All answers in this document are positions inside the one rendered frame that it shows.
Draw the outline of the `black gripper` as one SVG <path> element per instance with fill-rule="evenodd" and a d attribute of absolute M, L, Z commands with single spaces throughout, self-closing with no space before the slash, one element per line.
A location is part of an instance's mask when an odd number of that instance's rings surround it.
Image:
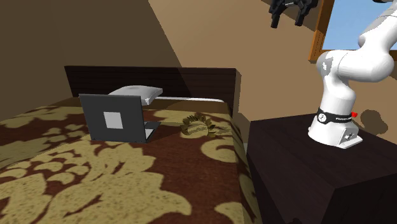
<path fill-rule="evenodd" d="M 299 12 L 295 20 L 296 26 L 302 26 L 304 18 L 309 14 L 312 8 L 315 8 L 319 0 L 272 0 L 269 12 L 272 14 L 271 28 L 276 29 L 279 23 L 280 15 L 290 6 L 298 6 Z"/>

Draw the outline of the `wooden framed window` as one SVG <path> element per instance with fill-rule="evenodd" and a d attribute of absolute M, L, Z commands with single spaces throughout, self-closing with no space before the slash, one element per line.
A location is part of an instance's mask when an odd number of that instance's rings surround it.
<path fill-rule="evenodd" d="M 356 50 L 358 37 L 391 3 L 373 0 L 321 0 L 309 61 L 328 50 Z"/>

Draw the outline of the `flat white pillow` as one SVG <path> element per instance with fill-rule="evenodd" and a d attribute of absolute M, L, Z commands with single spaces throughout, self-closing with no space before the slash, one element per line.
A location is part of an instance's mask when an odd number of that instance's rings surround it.
<path fill-rule="evenodd" d="M 197 98 L 197 97 L 161 97 L 158 96 L 155 99 L 165 100 L 179 100 L 179 101 L 207 101 L 207 102 L 224 102 L 221 99 L 210 99 L 210 98 Z"/>

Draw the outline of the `gold spiky crown-shaped object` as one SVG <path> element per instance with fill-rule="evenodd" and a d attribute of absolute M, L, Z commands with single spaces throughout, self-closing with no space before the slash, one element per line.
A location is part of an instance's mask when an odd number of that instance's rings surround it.
<path fill-rule="evenodd" d="M 212 123 L 211 119 L 201 113 L 187 116 L 180 125 L 181 133 L 186 136 L 206 130 L 208 137 L 216 137 L 215 127 L 216 125 Z"/>

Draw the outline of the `dark wooden robot stand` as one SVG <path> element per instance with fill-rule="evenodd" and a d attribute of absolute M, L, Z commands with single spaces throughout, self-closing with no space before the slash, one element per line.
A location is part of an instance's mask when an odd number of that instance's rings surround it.
<path fill-rule="evenodd" d="M 262 224 L 397 224 L 397 144 L 360 131 L 346 150 L 312 140 L 313 115 L 250 124 Z"/>

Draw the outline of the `grey puffy pillow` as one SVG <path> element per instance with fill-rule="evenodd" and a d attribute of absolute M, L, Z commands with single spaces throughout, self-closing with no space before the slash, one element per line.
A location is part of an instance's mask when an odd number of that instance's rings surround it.
<path fill-rule="evenodd" d="M 149 87 L 144 85 L 130 85 L 119 88 L 110 92 L 110 95 L 134 95 L 141 98 L 141 104 L 143 106 L 150 105 L 153 100 L 163 93 L 162 88 Z"/>

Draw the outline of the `bed with brown floral cover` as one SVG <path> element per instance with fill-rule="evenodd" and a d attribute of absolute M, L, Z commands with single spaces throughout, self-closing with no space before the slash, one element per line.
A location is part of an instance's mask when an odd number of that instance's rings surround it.
<path fill-rule="evenodd" d="M 262 224 L 234 104 L 232 68 L 66 66 L 72 97 L 0 122 L 0 224 Z M 79 94 L 163 89 L 145 144 L 93 141 Z M 216 125 L 181 133 L 201 113 Z"/>

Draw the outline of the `dark grey open laptop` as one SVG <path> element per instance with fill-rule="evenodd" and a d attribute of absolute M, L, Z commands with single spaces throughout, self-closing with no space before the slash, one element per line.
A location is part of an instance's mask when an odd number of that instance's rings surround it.
<path fill-rule="evenodd" d="M 79 95 L 91 140 L 147 143 L 160 122 L 145 121 L 141 98 L 133 95 Z"/>

